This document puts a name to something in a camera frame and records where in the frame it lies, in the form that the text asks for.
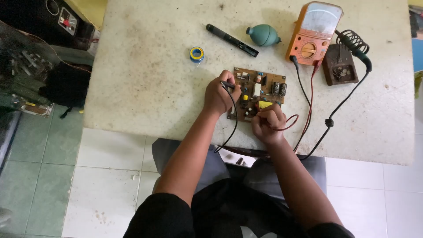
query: solder wire spool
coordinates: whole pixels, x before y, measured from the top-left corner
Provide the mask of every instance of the solder wire spool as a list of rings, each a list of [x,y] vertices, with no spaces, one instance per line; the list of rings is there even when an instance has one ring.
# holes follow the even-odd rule
[[[204,59],[204,51],[200,47],[193,47],[190,50],[190,58],[194,63],[200,63]]]

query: green rubber bulb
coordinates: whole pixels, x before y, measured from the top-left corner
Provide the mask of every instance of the green rubber bulb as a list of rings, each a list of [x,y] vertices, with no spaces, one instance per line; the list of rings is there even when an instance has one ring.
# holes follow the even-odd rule
[[[276,30],[268,24],[257,25],[247,28],[247,34],[258,46],[270,46],[280,42]]]

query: circuit board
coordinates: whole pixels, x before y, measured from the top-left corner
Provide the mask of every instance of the circuit board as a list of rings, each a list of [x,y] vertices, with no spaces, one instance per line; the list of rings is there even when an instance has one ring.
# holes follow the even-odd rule
[[[251,122],[260,108],[283,103],[286,94],[285,76],[237,67],[233,75],[235,84],[240,84],[242,91],[236,102],[240,122]],[[228,119],[236,120],[235,108],[228,111]]]

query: hand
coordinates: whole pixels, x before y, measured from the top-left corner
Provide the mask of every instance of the hand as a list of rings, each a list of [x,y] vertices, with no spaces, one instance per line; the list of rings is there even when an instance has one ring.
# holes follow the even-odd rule
[[[283,129],[285,125],[286,115],[277,103],[263,108],[251,120],[253,134],[266,146],[280,144],[282,142],[284,139],[283,131],[274,129]]]
[[[228,83],[235,84],[233,74],[228,70],[223,70],[219,77],[213,79],[206,88],[206,95],[204,96],[203,111],[220,116],[228,111],[232,106],[231,97],[226,90],[222,87],[220,81],[227,81]],[[236,102],[241,95],[241,86],[235,85],[232,90],[233,100]]]

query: gray pants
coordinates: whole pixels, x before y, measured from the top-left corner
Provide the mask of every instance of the gray pants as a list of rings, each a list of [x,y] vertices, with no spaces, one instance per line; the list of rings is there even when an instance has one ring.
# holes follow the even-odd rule
[[[161,138],[153,143],[151,149],[159,174],[162,174],[170,157],[180,143],[180,141]],[[197,184],[195,192],[200,191],[214,182],[230,177],[229,171],[219,153],[213,153],[213,151],[214,146],[210,145],[203,172],[201,173],[200,181]],[[326,194],[326,162],[324,157],[312,156],[302,161],[302,164]],[[256,160],[245,176],[244,184],[257,191],[280,199],[285,203],[282,191],[280,190],[279,181],[277,180],[275,168],[270,161],[262,159]]]

